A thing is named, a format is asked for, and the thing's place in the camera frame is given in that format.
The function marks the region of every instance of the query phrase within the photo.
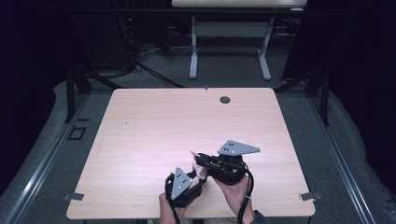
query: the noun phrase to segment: dark background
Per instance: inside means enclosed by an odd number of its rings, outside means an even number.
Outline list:
[[[18,172],[39,136],[54,105],[52,89],[65,81],[71,67],[134,66],[116,17],[113,20],[99,15],[85,20],[76,17],[72,23],[64,16],[44,14],[37,7],[64,6],[65,2],[74,7],[114,7],[105,0],[95,1],[91,6],[78,1],[0,3],[0,193]],[[166,7],[162,0],[135,2],[140,7]],[[306,10],[338,10],[353,16],[332,21],[303,20],[283,77],[301,76],[321,65],[328,56],[331,91],[361,131],[367,161],[382,183],[396,193],[394,8],[394,1],[308,1]],[[163,18],[145,18],[140,27],[146,36],[167,48],[167,23]],[[107,30],[108,35],[97,35],[98,30]],[[86,39],[80,39],[78,32],[85,32]],[[336,51],[332,50],[334,43],[341,46]]]

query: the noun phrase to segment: metal bracket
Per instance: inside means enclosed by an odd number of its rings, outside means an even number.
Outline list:
[[[69,202],[71,202],[72,200],[82,201],[83,198],[84,198],[84,195],[79,194],[79,193],[65,193],[64,196],[62,197],[63,200],[66,200]]]
[[[176,168],[174,185],[172,187],[171,199],[174,200],[192,184],[192,179],[184,173],[180,167]]]
[[[258,147],[252,147],[233,140],[228,140],[221,148],[219,148],[218,153],[226,156],[240,156],[260,151],[261,150]]]
[[[303,201],[316,201],[319,199],[322,199],[322,196],[320,193],[318,192],[309,192],[309,193],[305,193],[305,194],[300,194],[300,199]]]

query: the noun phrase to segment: hand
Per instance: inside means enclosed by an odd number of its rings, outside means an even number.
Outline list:
[[[215,182],[220,186],[221,191],[224,194],[227,204],[230,206],[231,210],[238,216],[239,210],[241,209],[242,202],[245,200],[248,191],[248,176],[245,175],[242,180],[234,185],[226,185],[217,179]],[[251,200],[247,203],[247,208],[243,216],[243,223],[248,224],[253,221],[256,214],[253,211],[253,206]]]
[[[161,224],[175,224],[176,220],[173,216],[172,208],[169,205],[169,202],[166,200],[165,193],[160,194],[159,200]],[[184,217],[184,214],[186,213],[187,208],[189,208],[190,204],[187,205],[185,208],[175,208],[178,219],[181,220]]]

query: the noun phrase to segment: table top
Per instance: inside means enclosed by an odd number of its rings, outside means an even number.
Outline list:
[[[172,0],[173,7],[305,7],[306,0]]]
[[[219,98],[231,102],[223,104]],[[254,176],[253,208],[268,217],[315,213],[302,169],[271,89],[129,89],[114,91],[69,205],[71,219],[157,218],[164,181],[191,151],[217,155],[227,141],[259,147],[244,155]],[[209,177],[186,218],[235,217]]]

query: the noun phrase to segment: gray carpet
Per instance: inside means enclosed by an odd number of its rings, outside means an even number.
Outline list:
[[[274,37],[270,43],[267,60],[273,76],[264,81],[256,56],[257,39],[206,40],[199,48],[198,78],[190,80],[190,54],[179,55],[172,50],[154,50],[143,61],[149,68],[187,86],[215,87],[269,87],[280,83],[280,76],[292,42],[286,38]],[[159,79],[147,72],[112,79],[126,88],[168,88]],[[106,110],[111,91],[103,84],[92,80],[94,91],[87,104],[78,114],[73,125],[86,128],[81,140],[66,140],[50,169],[43,185],[26,210],[21,223],[82,223],[72,221],[65,215],[68,202],[62,200],[65,192],[74,192],[79,175],[91,149],[101,119]],[[66,118],[64,83],[55,89],[57,102],[51,117],[37,140],[31,154],[25,161],[14,181],[0,199],[0,221],[5,221],[27,186],[42,158],[51,150]],[[320,192],[323,199],[316,201],[317,212],[311,223],[361,223],[343,179],[334,165],[331,148],[315,116],[312,99],[305,98],[299,89],[277,95],[291,140],[302,165],[311,191]],[[395,223],[385,212],[389,198],[373,170],[365,162],[364,144],[359,132],[337,98],[331,94],[329,119],[334,137],[356,178],[361,192],[374,214],[377,223]],[[308,218],[271,217],[274,223],[307,223]],[[88,223],[133,223],[133,220],[89,220]]]

